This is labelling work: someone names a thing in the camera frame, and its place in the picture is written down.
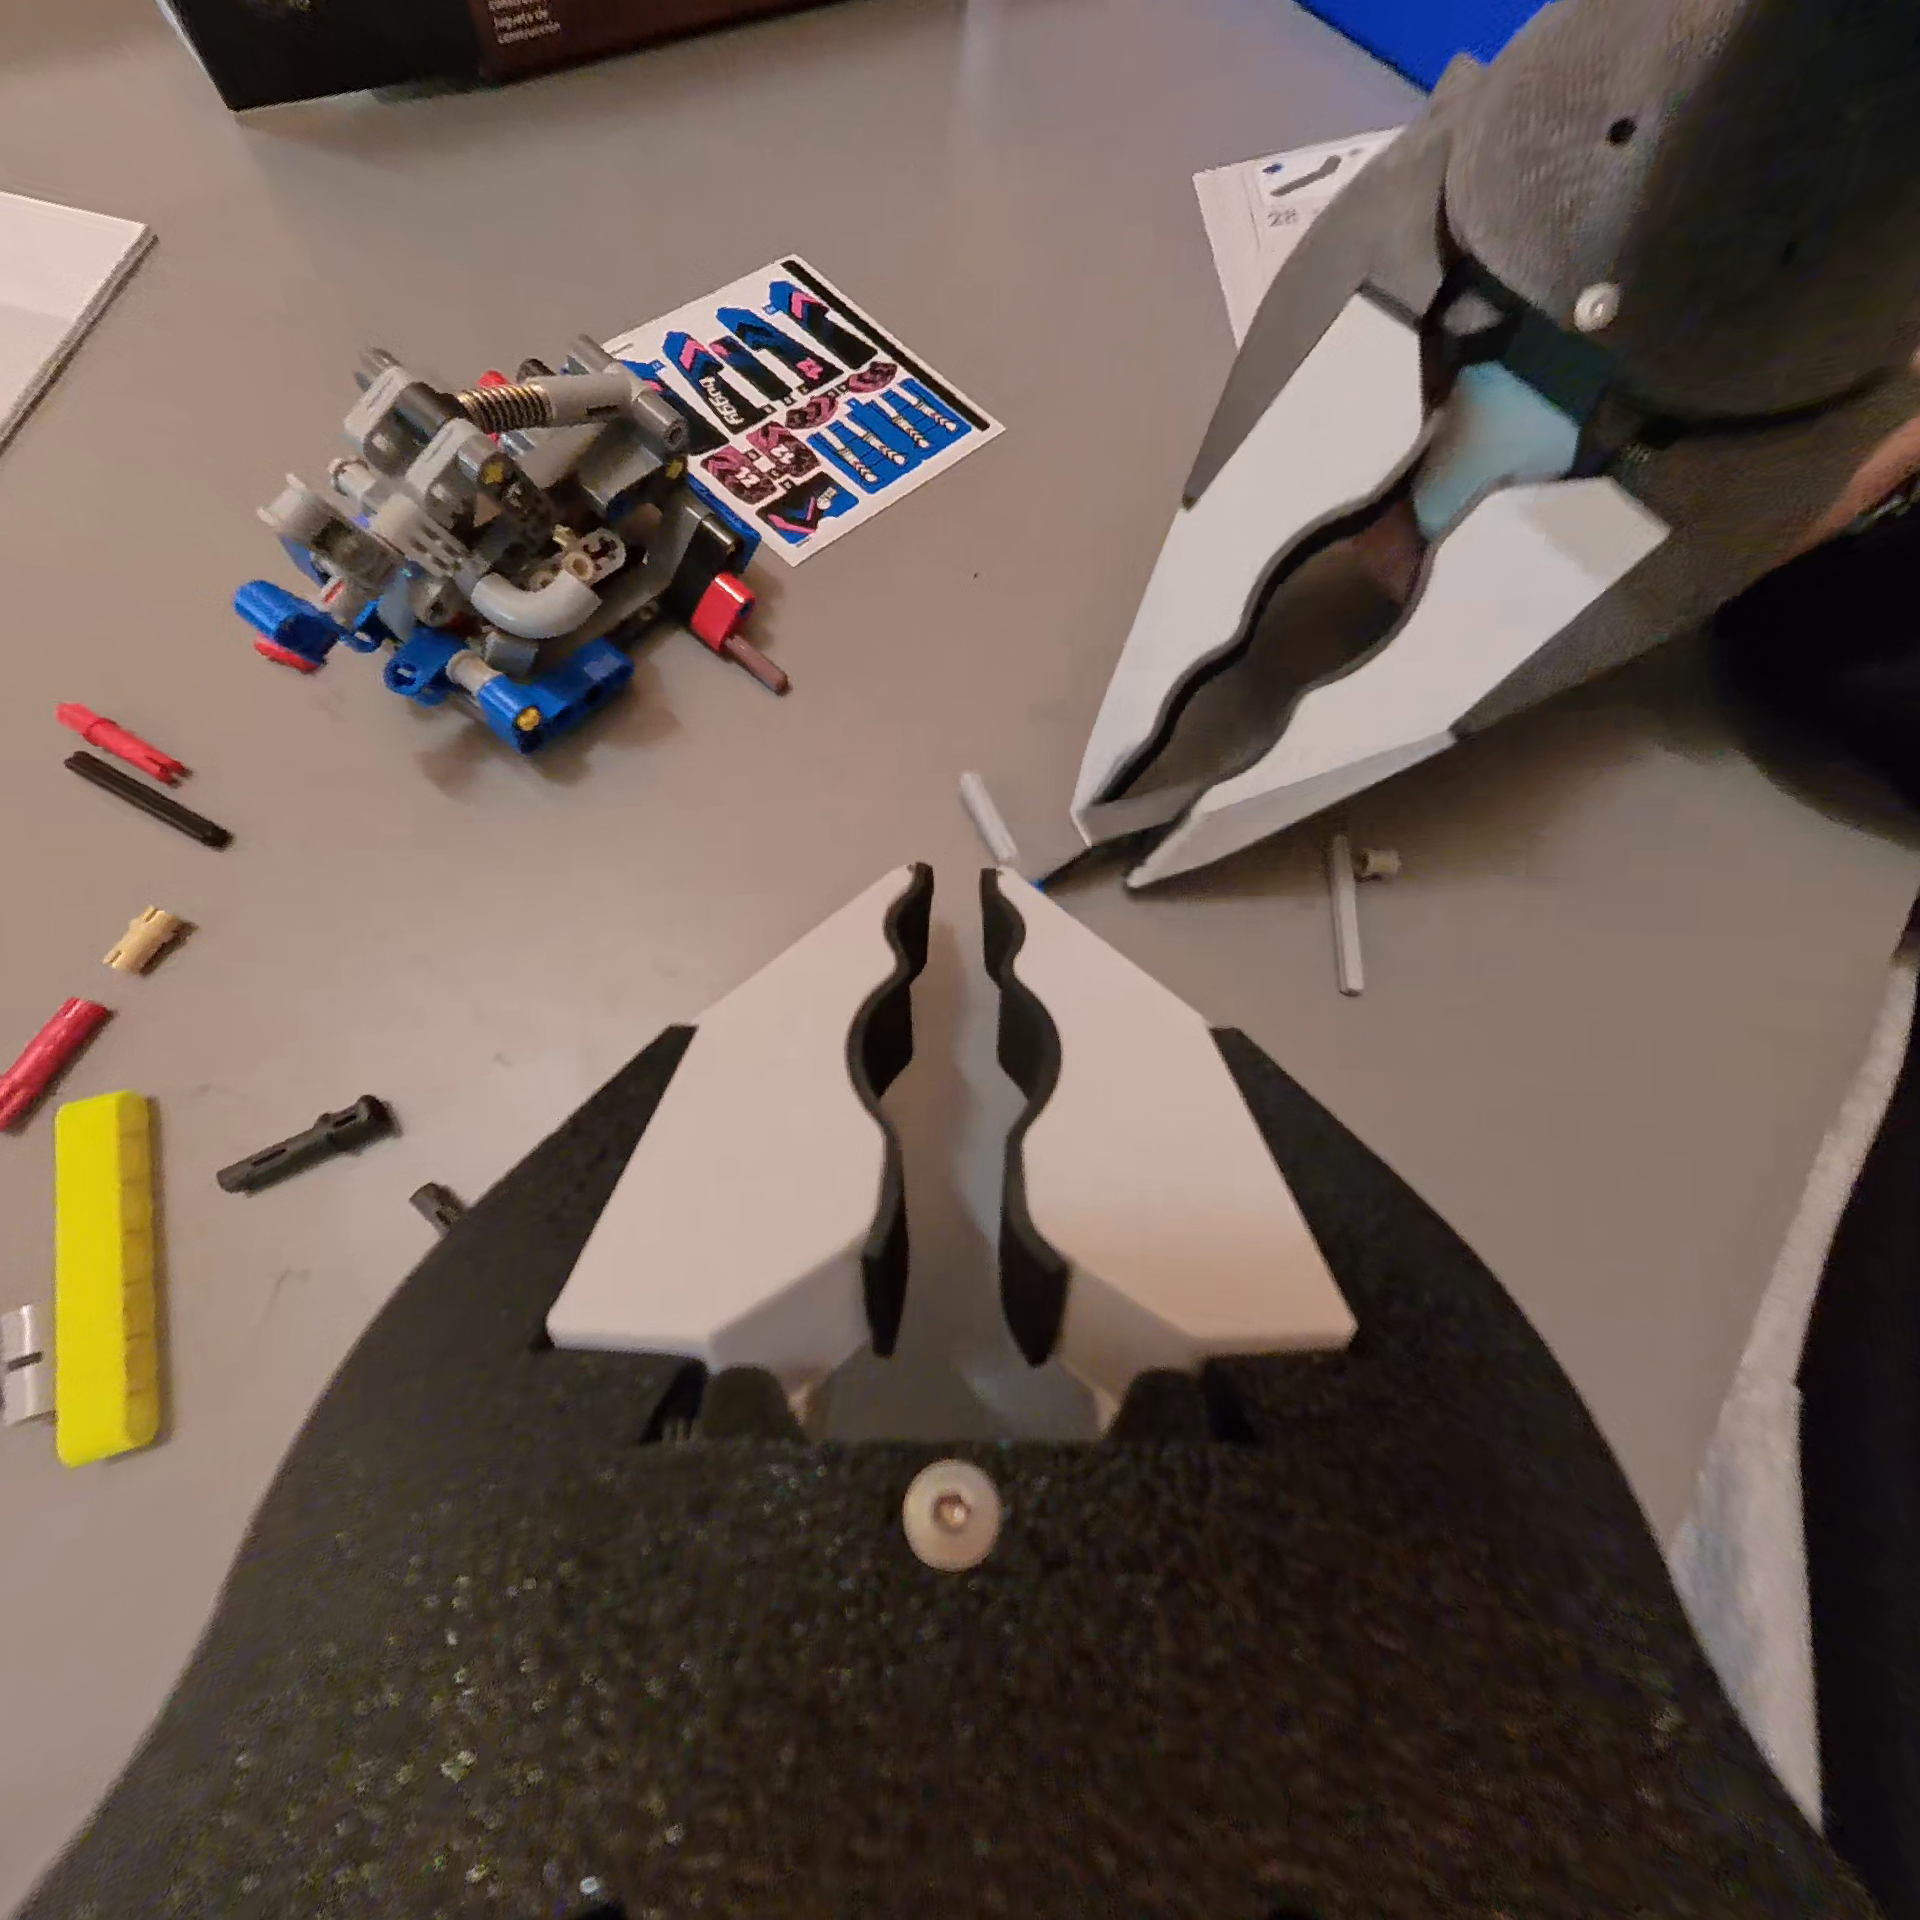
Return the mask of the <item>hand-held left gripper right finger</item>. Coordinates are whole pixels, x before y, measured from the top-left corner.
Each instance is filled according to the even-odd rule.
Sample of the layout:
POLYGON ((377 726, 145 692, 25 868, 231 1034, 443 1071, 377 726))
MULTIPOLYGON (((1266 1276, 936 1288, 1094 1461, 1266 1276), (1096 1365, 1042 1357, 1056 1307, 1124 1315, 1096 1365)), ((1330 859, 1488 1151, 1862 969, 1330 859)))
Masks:
POLYGON ((1344 1350, 1355 1313, 1211 1023, 1010 868, 980 871, 977 914, 1019 1092, 997 1224, 1019 1356, 1195 1374, 1344 1350))

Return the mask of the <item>long red plastic pin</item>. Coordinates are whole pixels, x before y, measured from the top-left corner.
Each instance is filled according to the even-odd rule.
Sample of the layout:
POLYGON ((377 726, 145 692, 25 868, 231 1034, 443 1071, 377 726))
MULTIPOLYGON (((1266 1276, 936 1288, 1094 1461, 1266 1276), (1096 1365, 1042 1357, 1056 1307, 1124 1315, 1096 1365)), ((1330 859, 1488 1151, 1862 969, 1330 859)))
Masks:
POLYGON ((95 1000, 73 995, 60 1001, 35 1035, 1 1070, 4 1133, 35 1112, 41 1097, 111 1017, 111 1008, 95 1000))

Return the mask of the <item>black plastic axle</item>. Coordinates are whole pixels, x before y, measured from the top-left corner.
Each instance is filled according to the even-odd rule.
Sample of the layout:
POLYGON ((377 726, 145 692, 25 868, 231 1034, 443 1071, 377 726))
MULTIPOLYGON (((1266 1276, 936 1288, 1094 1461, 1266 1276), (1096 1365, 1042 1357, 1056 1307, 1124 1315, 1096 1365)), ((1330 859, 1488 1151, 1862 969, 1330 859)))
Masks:
POLYGON ((177 832, 195 846, 211 851, 226 851, 231 846, 230 827, 177 801, 153 781, 139 779, 130 770, 110 763, 89 749, 67 754, 61 760, 61 767, 88 786, 137 809, 142 816, 177 832))

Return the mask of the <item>red plastic axle pin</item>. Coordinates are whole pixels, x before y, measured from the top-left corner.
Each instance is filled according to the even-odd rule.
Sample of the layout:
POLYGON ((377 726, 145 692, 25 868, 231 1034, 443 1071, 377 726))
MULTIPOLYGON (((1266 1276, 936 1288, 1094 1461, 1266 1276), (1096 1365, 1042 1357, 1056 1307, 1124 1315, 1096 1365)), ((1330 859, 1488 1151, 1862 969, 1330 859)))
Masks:
POLYGON ((80 738, 88 749, 107 755, 148 779, 173 788, 188 778, 188 767, 177 755, 80 701, 58 701, 54 715, 60 727, 80 738))

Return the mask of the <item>black toy set box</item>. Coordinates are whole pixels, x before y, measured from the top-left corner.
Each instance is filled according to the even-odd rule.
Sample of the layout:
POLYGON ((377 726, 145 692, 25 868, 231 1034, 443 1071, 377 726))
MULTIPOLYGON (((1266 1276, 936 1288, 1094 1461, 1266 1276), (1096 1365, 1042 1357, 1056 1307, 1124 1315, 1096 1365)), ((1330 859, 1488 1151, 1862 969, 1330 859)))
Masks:
POLYGON ((161 2, 231 112, 424 83, 517 83, 816 2, 161 2))

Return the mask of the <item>person's right forearm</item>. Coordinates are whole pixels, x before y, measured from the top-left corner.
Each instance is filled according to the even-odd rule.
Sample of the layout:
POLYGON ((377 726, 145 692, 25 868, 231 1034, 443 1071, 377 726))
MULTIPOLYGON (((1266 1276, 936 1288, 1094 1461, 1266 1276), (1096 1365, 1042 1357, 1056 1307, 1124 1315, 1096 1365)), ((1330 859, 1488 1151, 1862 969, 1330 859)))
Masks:
POLYGON ((1917 809, 1917 418, 1718 609, 1720 684, 1768 770, 1865 822, 1917 809))

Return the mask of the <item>white buggy picture booklet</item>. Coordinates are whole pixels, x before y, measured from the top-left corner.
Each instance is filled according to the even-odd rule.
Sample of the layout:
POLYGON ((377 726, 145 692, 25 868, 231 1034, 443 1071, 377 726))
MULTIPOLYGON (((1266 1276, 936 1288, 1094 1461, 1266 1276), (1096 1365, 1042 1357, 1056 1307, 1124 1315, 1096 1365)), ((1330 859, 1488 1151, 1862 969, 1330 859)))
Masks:
POLYGON ((1 447, 153 244, 144 221, 1 193, 1 447))

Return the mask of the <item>open instruction manual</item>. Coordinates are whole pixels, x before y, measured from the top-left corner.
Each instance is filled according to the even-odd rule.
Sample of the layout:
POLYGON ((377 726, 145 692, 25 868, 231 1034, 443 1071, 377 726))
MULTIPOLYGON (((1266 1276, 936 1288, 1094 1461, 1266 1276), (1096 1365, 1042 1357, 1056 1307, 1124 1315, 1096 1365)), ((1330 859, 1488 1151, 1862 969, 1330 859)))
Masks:
POLYGON ((1355 132, 1191 176, 1234 346, 1308 227, 1399 132, 1355 132))

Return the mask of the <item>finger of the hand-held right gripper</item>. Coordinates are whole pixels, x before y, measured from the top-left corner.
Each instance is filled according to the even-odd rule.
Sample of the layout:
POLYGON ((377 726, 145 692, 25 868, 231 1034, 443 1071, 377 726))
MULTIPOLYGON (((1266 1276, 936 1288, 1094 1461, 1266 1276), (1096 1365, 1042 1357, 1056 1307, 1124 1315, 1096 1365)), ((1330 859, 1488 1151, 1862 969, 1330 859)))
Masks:
POLYGON ((1193 692, 1239 658, 1292 567, 1379 518, 1428 440, 1419 324, 1354 289, 1207 482, 1191 482, 1120 645, 1067 803, 1089 847, 1167 827, 1165 851, 1237 851, 1441 749, 1439 736, 1285 775, 1290 738, 1239 775, 1127 799, 1193 692))
POLYGON ((1246 851, 1448 752, 1470 714, 1664 541, 1611 478, 1481 495, 1379 641, 1308 685, 1273 744, 1207 786, 1126 873, 1132 892, 1246 851))

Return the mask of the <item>toy buggy chassis assembly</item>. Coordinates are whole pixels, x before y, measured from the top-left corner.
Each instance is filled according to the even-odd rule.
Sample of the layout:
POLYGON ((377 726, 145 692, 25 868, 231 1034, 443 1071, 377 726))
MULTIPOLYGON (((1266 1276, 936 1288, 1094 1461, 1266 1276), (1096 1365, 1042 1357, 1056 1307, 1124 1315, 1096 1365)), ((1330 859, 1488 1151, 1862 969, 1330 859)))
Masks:
POLYGON ((607 707, 656 626, 790 692, 748 634, 758 541, 697 491, 682 411, 603 346, 461 389, 368 347, 353 383, 324 484, 257 510, 299 587, 235 587, 252 637, 380 659, 390 694, 515 755, 607 707))

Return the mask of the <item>yellow plastic beam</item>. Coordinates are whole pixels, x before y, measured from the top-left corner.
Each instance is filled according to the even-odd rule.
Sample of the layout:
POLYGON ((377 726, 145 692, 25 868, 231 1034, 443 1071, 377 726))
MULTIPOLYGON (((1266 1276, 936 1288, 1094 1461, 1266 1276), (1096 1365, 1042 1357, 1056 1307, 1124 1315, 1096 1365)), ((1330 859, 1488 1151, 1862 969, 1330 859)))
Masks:
POLYGON ((149 1101, 115 1090, 54 1125, 56 1453, 69 1469, 149 1446, 161 1423, 149 1101))

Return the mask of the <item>blue storage bin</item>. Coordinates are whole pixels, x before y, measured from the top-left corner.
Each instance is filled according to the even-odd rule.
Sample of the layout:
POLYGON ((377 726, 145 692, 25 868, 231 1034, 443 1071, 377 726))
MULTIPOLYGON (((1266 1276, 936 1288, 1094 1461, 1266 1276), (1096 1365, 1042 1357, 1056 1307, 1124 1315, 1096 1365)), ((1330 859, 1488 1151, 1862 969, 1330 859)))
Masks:
POLYGON ((1488 66, 1548 2, 1299 2, 1384 66, 1432 87, 1451 60, 1488 66))

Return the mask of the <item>blue and pink sticker sheet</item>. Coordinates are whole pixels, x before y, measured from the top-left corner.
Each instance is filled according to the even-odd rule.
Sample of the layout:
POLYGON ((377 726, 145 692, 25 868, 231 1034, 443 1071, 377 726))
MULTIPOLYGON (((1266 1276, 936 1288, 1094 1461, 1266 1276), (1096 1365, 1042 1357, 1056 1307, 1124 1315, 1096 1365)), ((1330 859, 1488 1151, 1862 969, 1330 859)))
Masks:
POLYGON ((1002 424, 801 254, 601 340, 686 420, 695 491, 797 567, 1002 424))

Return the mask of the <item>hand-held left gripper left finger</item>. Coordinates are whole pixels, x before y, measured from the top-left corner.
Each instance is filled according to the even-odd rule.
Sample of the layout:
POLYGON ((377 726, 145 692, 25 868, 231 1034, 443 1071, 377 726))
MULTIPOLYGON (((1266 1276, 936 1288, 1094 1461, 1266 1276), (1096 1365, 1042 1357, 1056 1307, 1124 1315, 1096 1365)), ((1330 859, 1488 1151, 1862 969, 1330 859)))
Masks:
POLYGON ((714 1001, 552 1307, 561 1350, 831 1374, 899 1339, 908 1220, 883 1095, 913 1053, 933 871, 883 871, 714 1001))

